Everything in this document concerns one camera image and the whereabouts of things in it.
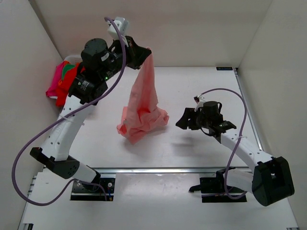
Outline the salmon pink polo shirt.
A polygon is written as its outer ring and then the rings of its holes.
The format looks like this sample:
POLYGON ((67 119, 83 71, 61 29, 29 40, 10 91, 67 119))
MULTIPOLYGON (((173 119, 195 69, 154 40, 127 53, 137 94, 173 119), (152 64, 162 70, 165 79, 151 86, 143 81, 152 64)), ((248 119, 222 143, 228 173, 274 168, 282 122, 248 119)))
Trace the salmon pink polo shirt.
POLYGON ((150 132, 165 127, 169 121, 167 111, 158 107, 153 60, 150 54, 142 64, 128 105, 123 107, 121 123, 117 125, 117 132, 132 145, 150 132))

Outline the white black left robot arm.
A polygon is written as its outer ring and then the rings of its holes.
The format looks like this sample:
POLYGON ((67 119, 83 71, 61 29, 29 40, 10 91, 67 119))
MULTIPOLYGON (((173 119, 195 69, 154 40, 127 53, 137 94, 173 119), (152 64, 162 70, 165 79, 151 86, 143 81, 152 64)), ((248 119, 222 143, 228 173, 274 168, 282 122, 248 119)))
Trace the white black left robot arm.
POLYGON ((45 165, 54 174, 79 180, 86 189, 94 191, 100 186, 100 174, 93 168, 70 156, 71 145, 86 117, 97 105, 97 98, 107 90, 107 80, 122 67, 140 69, 151 50, 138 46, 132 37, 126 37, 127 44, 119 40, 110 47, 101 38, 89 40, 81 52, 82 62, 76 68, 76 75, 69 84, 65 104, 45 142, 32 148, 30 155, 45 165))

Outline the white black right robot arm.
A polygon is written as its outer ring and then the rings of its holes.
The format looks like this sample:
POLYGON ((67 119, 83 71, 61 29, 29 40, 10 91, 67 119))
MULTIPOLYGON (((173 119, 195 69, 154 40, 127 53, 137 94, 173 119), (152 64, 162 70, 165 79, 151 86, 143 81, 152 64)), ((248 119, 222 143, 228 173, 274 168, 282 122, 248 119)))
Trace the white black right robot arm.
POLYGON ((207 129, 207 136, 234 151, 250 169, 242 172, 235 167, 226 167, 216 172, 210 183, 190 188, 190 192, 216 188, 226 192, 231 187, 249 192, 263 206, 269 206, 292 196, 295 188, 288 161, 274 157, 253 145, 240 135, 236 126, 226 121, 221 114, 222 104, 216 101, 197 101, 196 108, 185 108, 176 126, 186 130, 207 129))

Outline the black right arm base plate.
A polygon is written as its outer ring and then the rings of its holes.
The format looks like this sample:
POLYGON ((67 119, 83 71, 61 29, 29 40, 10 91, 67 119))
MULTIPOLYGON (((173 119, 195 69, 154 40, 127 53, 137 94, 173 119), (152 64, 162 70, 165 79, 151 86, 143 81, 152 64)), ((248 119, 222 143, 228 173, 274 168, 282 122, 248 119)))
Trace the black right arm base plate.
POLYGON ((223 176, 201 176, 199 184, 189 188, 189 193, 201 193, 202 203, 245 203, 247 202, 246 195, 239 199, 231 199, 225 191, 223 176))

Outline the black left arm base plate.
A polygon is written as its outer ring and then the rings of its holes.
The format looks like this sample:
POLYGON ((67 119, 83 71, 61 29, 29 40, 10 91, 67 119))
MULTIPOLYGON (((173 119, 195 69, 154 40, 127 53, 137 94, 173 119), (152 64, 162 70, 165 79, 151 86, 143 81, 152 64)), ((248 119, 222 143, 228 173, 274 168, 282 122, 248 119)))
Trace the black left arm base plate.
POLYGON ((72 201, 107 201, 114 200, 116 176, 114 174, 102 174, 99 184, 104 188, 105 193, 99 186, 91 186, 74 182, 71 189, 70 200, 72 201))

